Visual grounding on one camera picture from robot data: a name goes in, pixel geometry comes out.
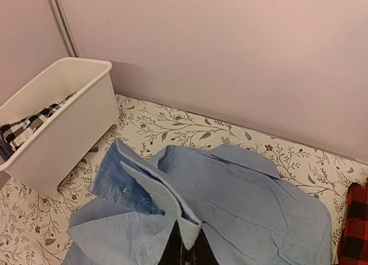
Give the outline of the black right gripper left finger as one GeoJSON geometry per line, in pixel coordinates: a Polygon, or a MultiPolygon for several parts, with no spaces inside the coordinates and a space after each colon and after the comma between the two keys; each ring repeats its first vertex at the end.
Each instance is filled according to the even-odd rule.
{"type": "Polygon", "coordinates": [[[174,223],[158,265],[183,265],[184,245],[178,222],[174,223]]]}

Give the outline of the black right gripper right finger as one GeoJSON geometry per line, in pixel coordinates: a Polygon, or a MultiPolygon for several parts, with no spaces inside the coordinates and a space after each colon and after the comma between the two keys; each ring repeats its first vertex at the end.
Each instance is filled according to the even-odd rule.
{"type": "Polygon", "coordinates": [[[195,229],[193,245],[191,246],[192,265],[219,265],[203,230],[202,221],[195,229]]]}

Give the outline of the light blue long sleeve shirt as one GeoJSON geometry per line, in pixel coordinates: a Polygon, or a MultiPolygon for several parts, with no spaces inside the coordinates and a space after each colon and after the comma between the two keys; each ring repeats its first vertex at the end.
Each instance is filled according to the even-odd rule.
{"type": "Polygon", "coordinates": [[[116,139],[92,192],[71,215],[64,264],[158,264],[175,222],[191,264],[202,221],[219,264],[330,263],[328,209],[244,148],[169,145],[144,160],[116,139]]]}

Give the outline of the floral patterned table cloth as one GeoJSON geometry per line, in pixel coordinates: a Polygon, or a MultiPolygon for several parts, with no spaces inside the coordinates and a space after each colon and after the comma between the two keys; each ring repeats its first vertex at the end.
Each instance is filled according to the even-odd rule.
{"type": "Polygon", "coordinates": [[[116,96],[115,120],[62,170],[86,110],[47,140],[28,188],[1,192],[2,264],[336,264],[350,186],[367,166],[116,96]]]}

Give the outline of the red black plaid folded shirt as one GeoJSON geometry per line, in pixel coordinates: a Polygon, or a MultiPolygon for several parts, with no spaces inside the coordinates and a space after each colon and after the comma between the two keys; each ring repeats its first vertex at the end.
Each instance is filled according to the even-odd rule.
{"type": "Polygon", "coordinates": [[[345,227],[338,244],[338,263],[367,264],[367,186],[348,188],[345,227]]]}

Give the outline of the white plastic bin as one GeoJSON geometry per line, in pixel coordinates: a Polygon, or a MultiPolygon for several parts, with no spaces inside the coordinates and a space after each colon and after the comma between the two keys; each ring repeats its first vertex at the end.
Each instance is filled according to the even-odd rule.
{"type": "Polygon", "coordinates": [[[42,195],[58,185],[117,121],[109,61],[62,58],[35,76],[1,106],[1,124],[70,99],[1,164],[1,171],[42,195]]]}

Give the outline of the black white plaid shirt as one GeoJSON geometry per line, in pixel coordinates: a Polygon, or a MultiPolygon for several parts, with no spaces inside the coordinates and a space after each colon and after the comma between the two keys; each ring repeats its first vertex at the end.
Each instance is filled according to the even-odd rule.
{"type": "Polygon", "coordinates": [[[50,119],[76,92],[62,101],[51,104],[41,111],[19,121],[1,126],[1,158],[5,162],[31,137],[39,127],[50,119]]]}

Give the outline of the left aluminium frame post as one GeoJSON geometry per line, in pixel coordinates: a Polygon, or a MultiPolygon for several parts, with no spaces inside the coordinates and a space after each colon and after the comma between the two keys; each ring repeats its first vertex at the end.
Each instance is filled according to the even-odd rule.
{"type": "Polygon", "coordinates": [[[70,57],[80,57],[80,51],[72,34],[62,0],[48,0],[55,24],[70,57]]]}

